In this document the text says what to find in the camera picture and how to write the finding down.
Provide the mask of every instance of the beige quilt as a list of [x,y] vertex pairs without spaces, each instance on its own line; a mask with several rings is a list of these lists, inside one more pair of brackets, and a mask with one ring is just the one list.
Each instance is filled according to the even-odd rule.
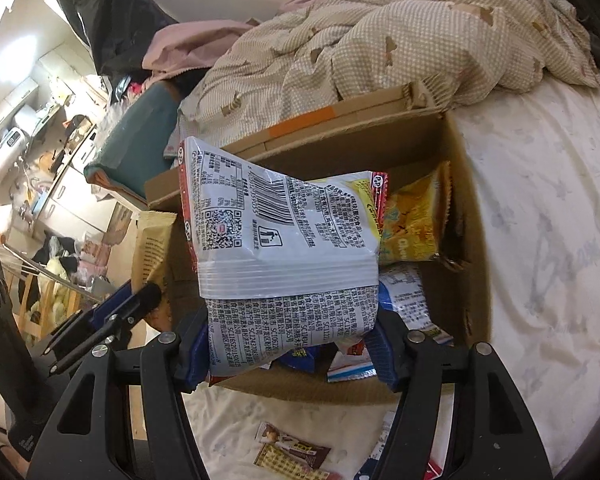
[[543,68],[599,85],[565,0],[321,0],[240,37],[184,99],[181,121],[225,146],[381,88],[429,78],[438,100],[469,105],[496,85],[529,91]]

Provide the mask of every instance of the cardboard box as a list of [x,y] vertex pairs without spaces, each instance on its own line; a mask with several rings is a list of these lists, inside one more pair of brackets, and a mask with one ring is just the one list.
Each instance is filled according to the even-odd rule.
[[[297,130],[277,137],[259,132],[226,148],[302,180],[359,170],[386,171],[389,193],[426,175],[440,160],[449,160],[453,199],[445,243],[452,248],[455,261],[461,262],[461,270],[450,270],[439,261],[420,264],[427,304],[432,321],[452,334],[457,344],[488,340],[490,291],[484,234],[462,137],[450,112],[400,111],[400,99],[395,99],[398,94],[375,92],[344,102],[349,108],[339,117],[330,118],[324,109],[317,115],[311,112],[314,119],[324,120],[309,121],[313,124],[306,126],[307,118],[301,116],[294,119],[302,126]],[[408,96],[404,89],[402,95],[405,104]],[[145,189],[151,208],[180,210],[177,171],[159,175]],[[180,251],[178,258],[183,258],[183,253]],[[180,265],[190,265],[190,261],[176,264]],[[329,384],[324,367],[328,367],[327,361],[309,375],[274,363],[269,370],[252,370],[221,384],[250,394],[304,402],[379,404],[395,400],[376,378]]]

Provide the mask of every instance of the bed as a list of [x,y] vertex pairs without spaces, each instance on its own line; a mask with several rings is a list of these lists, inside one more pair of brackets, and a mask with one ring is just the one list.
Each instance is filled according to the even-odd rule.
[[[491,342],[557,473],[600,416],[600,88],[545,74],[531,92],[496,90],[453,114],[485,229]],[[443,392],[432,450],[441,466],[452,398]],[[210,477],[228,480],[253,478],[261,420],[332,446],[324,469],[353,478],[395,408],[298,404],[206,385],[185,404]]]

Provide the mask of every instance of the metal bolt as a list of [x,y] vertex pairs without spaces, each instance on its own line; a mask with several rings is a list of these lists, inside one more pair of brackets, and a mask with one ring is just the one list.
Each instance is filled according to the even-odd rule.
[[107,352],[109,351],[109,348],[107,348],[107,345],[96,345],[93,347],[93,349],[91,350],[91,354],[94,357],[102,357],[103,355],[105,355]]
[[407,339],[412,343],[422,343],[424,341],[424,334],[420,330],[411,330],[407,334]]
[[173,332],[162,332],[158,336],[158,341],[163,345],[168,345],[169,343],[176,341],[176,335]]
[[478,354],[480,355],[489,355],[491,353],[493,349],[491,348],[491,345],[489,343],[485,343],[485,342],[479,342],[476,346],[475,346],[475,351],[478,352]]

